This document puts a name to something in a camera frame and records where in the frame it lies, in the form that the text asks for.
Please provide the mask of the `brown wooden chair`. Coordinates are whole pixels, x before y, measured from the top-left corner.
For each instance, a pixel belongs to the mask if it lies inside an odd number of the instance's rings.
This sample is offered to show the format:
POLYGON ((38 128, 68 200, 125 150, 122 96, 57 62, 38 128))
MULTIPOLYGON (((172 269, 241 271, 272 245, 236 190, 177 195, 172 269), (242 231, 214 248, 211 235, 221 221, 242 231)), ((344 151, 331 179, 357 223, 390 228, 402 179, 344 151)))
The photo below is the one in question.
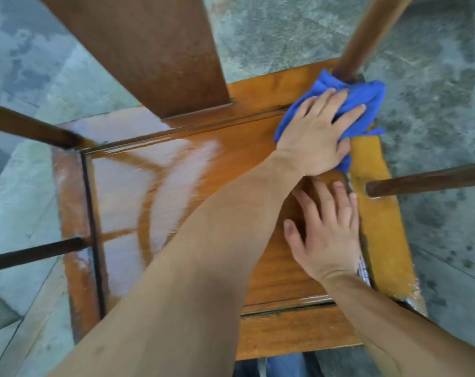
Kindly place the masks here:
MULTIPOLYGON (((362 82, 364 61, 412 0, 372 0, 340 58, 225 84, 203 0, 41 0, 140 101, 52 126, 0 107, 0 132, 52 147, 63 240, 0 254, 10 270, 65 254, 76 342, 111 311, 202 202, 275 148, 287 109, 326 69, 362 82)), ((395 196, 475 186, 475 164, 392 178, 377 135, 352 139, 346 182, 359 198, 372 287, 426 315, 395 196)), ((284 202, 241 313, 237 360, 359 345, 326 291, 293 260, 284 202)))

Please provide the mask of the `blue jeans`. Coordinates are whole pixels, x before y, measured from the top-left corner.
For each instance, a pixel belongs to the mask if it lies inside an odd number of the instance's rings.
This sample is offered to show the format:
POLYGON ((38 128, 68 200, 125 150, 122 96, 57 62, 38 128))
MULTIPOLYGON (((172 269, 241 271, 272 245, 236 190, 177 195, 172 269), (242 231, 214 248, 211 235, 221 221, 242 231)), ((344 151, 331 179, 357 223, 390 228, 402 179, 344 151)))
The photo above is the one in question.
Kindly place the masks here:
MULTIPOLYGON (((261 358, 236 361, 232 377, 260 377, 261 358)), ((266 377, 325 377, 314 351, 265 357, 266 377)))

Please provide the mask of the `person's left hand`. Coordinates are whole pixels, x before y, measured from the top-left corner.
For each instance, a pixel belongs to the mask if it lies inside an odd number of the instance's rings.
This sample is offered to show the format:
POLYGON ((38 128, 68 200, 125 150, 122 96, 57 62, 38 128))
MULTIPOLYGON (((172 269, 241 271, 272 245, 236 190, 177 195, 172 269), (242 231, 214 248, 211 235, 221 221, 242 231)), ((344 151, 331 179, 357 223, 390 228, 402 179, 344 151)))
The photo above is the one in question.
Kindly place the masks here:
POLYGON ((332 124, 332 118, 318 117, 319 98, 302 104, 271 155, 275 168, 287 178, 298 181, 304 176, 317 176, 334 169, 340 132, 365 110, 359 106, 332 124))

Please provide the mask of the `white checked cloth scrap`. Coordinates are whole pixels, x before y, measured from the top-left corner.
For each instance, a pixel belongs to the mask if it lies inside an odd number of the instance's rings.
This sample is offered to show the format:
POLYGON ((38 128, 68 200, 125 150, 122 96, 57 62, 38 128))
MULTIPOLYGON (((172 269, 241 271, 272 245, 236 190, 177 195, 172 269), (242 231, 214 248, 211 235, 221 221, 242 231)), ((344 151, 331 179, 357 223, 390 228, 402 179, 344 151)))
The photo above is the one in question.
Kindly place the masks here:
POLYGON ((358 276, 365 282, 366 285, 368 285, 370 288, 372 287, 370 273, 368 272, 363 253, 360 254, 358 263, 358 276))

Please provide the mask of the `person's right forearm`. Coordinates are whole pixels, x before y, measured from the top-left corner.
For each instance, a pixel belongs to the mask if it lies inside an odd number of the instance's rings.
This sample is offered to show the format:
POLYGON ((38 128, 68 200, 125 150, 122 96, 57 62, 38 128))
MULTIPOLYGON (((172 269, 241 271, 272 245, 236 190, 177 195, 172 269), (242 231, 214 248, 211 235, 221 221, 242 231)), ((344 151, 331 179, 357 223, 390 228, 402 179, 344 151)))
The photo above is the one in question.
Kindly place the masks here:
POLYGON ((359 277, 320 280, 354 329, 395 361, 403 377, 475 377, 475 347, 374 291, 359 277))

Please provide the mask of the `person's left forearm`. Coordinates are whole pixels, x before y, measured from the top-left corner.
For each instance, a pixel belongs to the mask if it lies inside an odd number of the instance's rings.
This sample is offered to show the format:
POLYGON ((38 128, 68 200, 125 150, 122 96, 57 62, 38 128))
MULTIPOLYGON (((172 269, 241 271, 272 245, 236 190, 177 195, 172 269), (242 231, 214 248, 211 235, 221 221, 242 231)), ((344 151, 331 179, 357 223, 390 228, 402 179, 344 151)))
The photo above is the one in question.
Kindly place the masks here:
POLYGON ((250 276, 304 161, 276 150, 203 202, 47 377, 231 377, 250 276))

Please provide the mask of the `person's right hand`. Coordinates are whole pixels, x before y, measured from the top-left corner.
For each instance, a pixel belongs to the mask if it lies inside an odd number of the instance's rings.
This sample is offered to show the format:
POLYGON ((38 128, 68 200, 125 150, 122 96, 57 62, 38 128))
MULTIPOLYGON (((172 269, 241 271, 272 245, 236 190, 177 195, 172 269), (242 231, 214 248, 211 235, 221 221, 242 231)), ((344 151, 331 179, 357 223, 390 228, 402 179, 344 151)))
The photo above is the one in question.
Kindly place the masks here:
POLYGON ((335 280, 355 277, 361 254, 360 228, 350 228, 351 203, 345 186, 336 181, 329 189, 335 199, 337 223, 324 224, 320 205, 303 190, 293 191, 305 222, 305 255, 293 255, 297 263, 327 291, 333 290, 335 280))

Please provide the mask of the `blue cleaning cloth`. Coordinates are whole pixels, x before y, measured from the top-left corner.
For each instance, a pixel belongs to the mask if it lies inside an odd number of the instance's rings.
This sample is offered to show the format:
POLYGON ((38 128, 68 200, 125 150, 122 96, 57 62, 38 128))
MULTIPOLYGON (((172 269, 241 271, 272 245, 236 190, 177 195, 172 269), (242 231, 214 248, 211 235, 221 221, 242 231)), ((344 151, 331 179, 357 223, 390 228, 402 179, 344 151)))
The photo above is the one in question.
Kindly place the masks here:
POLYGON ((354 120, 344 131, 340 132, 337 142, 344 139, 353 139, 356 137, 380 135, 384 132, 382 129, 371 129, 372 123, 385 96, 386 86, 379 80, 371 82, 357 82, 348 84, 338 80, 334 75, 324 69, 320 72, 313 85, 286 111, 281 122, 276 128, 274 143, 278 144, 284 131, 290 125, 291 121, 297 115, 302 104, 311 98, 319 98, 328 89, 334 89, 336 92, 347 90, 347 98, 333 113, 331 123, 336 123, 343 115, 349 113, 359 106, 364 106, 363 113, 354 120))

